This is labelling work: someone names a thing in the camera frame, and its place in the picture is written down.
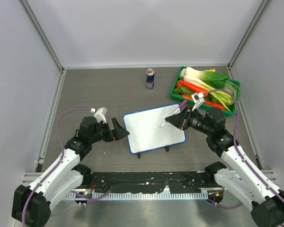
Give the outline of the pink capped marker pen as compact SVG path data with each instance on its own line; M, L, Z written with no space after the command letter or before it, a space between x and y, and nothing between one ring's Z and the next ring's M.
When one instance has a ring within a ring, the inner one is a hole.
M187 103L187 100L185 99L171 114L171 116L175 115L178 113L178 111L181 111L181 108ZM164 123L160 126L160 128L162 128L165 124L167 123L167 121L164 121Z

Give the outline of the blue framed whiteboard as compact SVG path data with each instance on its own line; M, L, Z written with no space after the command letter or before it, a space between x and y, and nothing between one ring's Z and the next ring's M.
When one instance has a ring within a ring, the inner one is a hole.
M158 106L142 111L132 112L123 116L125 129L131 154L153 151L184 143L186 133L175 126L166 123L165 118L179 109L180 104Z

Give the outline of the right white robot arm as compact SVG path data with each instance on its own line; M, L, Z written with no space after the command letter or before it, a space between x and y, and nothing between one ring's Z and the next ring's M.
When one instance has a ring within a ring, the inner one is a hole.
M193 128L207 135L208 147L236 172L233 174L221 162L211 164L204 175L208 186L220 185L229 190L248 208L259 227L278 227L284 223L284 191L259 170L226 130L226 119L220 109L210 108L201 115L198 110L186 107L165 120L180 130Z

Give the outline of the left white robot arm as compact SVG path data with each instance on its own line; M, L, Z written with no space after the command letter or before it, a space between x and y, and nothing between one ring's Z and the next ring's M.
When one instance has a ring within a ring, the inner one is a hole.
M14 192L11 216L25 227L43 227L56 205L71 190L88 188L91 169L80 162L92 150L92 144L121 140L130 133L116 118L113 130L108 123L93 116L83 118L76 134L65 145L58 158L28 186L20 185Z

